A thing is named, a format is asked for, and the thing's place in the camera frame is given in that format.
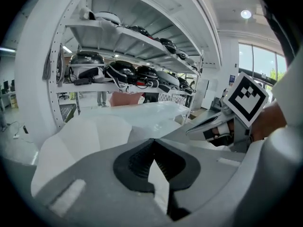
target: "person's arm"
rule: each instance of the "person's arm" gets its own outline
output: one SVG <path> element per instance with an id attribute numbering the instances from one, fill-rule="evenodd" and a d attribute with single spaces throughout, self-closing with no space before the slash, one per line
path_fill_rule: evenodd
<path id="1" fill-rule="evenodd" d="M 276 101 L 272 102 L 268 107 L 264 108 L 260 115 L 256 118 L 251 128 L 253 141 L 262 140 L 268 137 L 278 128 L 285 127 L 286 120 Z M 231 132 L 234 131 L 233 121 L 228 122 Z M 213 129 L 214 134 L 219 134 L 218 128 Z"/>

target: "tree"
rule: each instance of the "tree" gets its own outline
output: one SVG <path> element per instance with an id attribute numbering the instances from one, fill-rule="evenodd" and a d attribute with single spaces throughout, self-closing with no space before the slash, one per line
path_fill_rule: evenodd
<path id="1" fill-rule="evenodd" d="M 284 76 L 284 74 L 285 74 L 285 72 L 278 71 L 278 80 L 277 81 L 279 81 Z M 274 80 L 276 79 L 276 70 L 275 69 L 271 69 L 269 77 Z"/>

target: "computer monitor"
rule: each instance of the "computer monitor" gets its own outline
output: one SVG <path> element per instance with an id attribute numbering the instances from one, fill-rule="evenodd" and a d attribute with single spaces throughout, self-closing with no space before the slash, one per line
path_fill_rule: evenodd
<path id="1" fill-rule="evenodd" d="M 5 82 L 3 83 L 3 89 L 4 89 L 5 91 L 7 91 L 7 90 L 9 89 L 9 81 L 5 81 Z"/>

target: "ceiling light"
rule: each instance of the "ceiling light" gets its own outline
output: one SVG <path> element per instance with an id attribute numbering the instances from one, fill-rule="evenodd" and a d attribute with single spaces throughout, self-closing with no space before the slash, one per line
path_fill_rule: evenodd
<path id="1" fill-rule="evenodd" d="M 68 53 L 72 53 L 72 51 L 69 48 L 67 48 L 66 46 L 63 46 L 63 49 Z"/>
<path id="2" fill-rule="evenodd" d="M 249 18 L 251 17 L 251 12 L 248 11 L 248 10 L 243 10 L 243 11 L 241 12 L 241 17 L 242 17 L 242 18 L 245 18 L 245 19 L 249 19 Z"/>
<path id="3" fill-rule="evenodd" d="M 16 52 L 15 50 L 8 49 L 8 48 L 3 48 L 3 47 L 0 47 L 0 51 L 6 51 L 6 52 Z"/>

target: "desk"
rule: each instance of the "desk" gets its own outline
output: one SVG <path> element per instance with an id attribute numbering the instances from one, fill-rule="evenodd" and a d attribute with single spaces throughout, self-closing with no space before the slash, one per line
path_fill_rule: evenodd
<path id="1" fill-rule="evenodd" d="M 3 111 L 5 111 L 5 105 L 3 103 L 3 99 L 7 97 L 9 100 L 9 104 L 11 106 L 11 96 L 13 96 L 13 95 L 16 95 L 16 92 L 9 92 L 9 93 L 1 95 L 1 107 L 3 108 Z"/>

